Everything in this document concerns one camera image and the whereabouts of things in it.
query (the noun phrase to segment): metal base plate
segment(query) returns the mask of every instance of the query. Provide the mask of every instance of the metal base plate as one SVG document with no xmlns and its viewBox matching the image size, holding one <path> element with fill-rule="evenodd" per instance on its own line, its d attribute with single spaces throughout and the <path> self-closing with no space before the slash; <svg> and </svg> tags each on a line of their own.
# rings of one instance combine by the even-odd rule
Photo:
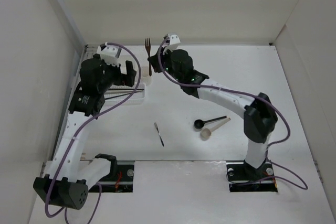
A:
<svg viewBox="0 0 336 224">
<path fill-rule="evenodd" d="M 116 182 L 118 174 L 121 173 L 118 190 L 116 190 Z M 99 180 L 103 193 L 131 193 L 133 192 L 134 178 L 134 161 L 118 161 L 117 173 L 114 176 L 105 176 Z M 99 187 L 93 186 L 90 193 L 98 193 Z"/>
<path fill-rule="evenodd" d="M 264 163 L 258 169 L 254 169 L 244 161 L 227 161 L 226 171 L 230 192 L 278 191 L 276 181 L 273 178 L 265 179 L 256 184 L 241 185 L 273 175 L 273 167 L 269 163 Z"/>
</svg>

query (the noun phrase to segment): fork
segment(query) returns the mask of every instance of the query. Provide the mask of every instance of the fork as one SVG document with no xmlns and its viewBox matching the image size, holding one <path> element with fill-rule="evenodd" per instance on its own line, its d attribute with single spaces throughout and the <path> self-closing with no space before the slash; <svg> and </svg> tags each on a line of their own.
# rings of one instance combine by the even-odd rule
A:
<svg viewBox="0 0 336 224">
<path fill-rule="evenodd" d="M 149 58 L 151 56 L 151 39 L 150 38 L 145 39 L 145 49 L 147 51 L 147 55 Z M 150 62 L 149 62 L 149 76 L 152 76 L 152 66 Z"/>
</svg>

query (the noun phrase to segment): small black spoon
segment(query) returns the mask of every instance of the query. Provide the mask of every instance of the small black spoon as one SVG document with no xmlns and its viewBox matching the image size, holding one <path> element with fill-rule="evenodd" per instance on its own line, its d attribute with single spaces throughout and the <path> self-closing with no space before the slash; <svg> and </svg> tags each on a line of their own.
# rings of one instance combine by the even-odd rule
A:
<svg viewBox="0 0 336 224">
<path fill-rule="evenodd" d="M 222 116 L 220 118 L 214 118 L 214 119 L 211 119 L 211 120 L 208 120 L 208 121 L 203 121 L 201 119 L 197 119 L 195 122 L 194 122 L 194 127 L 198 130 L 200 130 L 201 128 L 204 127 L 204 124 L 206 123 L 209 123 L 209 122 L 214 122 L 214 121 L 218 121 L 220 119 L 224 119 L 224 118 L 227 118 L 227 116 Z"/>
</svg>

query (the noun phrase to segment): white backdrop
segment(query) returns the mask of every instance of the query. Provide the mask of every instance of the white backdrop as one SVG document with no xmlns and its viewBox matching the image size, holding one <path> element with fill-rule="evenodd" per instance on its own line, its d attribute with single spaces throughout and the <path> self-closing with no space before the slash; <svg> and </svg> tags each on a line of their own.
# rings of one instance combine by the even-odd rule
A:
<svg viewBox="0 0 336 224">
<path fill-rule="evenodd" d="M 300 119 L 336 216 L 335 0 L 300 0 L 276 41 Z"/>
<path fill-rule="evenodd" d="M 48 0 L 0 0 L 0 48 L 0 222 L 27 223 L 75 48 Z"/>
<path fill-rule="evenodd" d="M 177 32 L 184 42 L 268 43 L 298 0 L 65 0 L 87 43 L 161 42 Z"/>
</svg>

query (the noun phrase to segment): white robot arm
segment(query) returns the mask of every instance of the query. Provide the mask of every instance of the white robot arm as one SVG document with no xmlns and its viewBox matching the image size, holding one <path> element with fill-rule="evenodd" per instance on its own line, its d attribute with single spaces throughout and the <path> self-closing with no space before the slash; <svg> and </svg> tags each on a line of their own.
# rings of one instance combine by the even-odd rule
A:
<svg viewBox="0 0 336 224">
<path fill-rule="evenodd" d="M 265 162 L 265 152 L 270 134 L 278 120 L 275 112 L 264 103 L 251 97 L 221 90 L 221 88 L 227 89 L 227 87 L 195 70 L 193 60 L 188 53 L 185 50 L 177 49 L 180 44 L 177 34 L 167 34 L 164 38 L 168 42 L 162 47 L 161 52 L 148 59 L 154 71 L 161 72 L 158 61 L 158 55 L 160 55 L 165 71 L 179 83 L 219 87 L 218 89 L 211 89 L 181 85 L 181 89 L 185 93 L 217 103 L 233 111 L 244 120 L 244 133 L 248 137 L 248 150 L 244 163 L 250 166 L 249 168 L 252 170 L 260 169 Z M 260 93 L 259 96 L 269 101 L 267 95 Z"/>
<path fill-rule="evenodd" d="M 98 154 L 87 167 L 78 170 L 79 161 L 88 137 L 88 127 L 84 127 L 74 138 L 82 125 L 98 115 L 104 105 L 104 93 L 111 85 L 134 86 L 136 71 L 131 61 L 126 61 L 127 74 L 121 73 L 118 57 L 120 49 L 107 43 L 98 47 L 92 59 L 82 62 L 80 82 L 76 87 L 69 106 L 67 125 L 50 167 L 46 169 L 44 178 L 37 177 L 33 188 L 41 199 L 46 202 L 51 181 L 53 186 L 49 204 L 73 209 L 83 207 L 88 190 L 106 175 L 116 172 L 115 156 Z M 57 170 L 66 157 L 58 175 Z"/>
</svg>

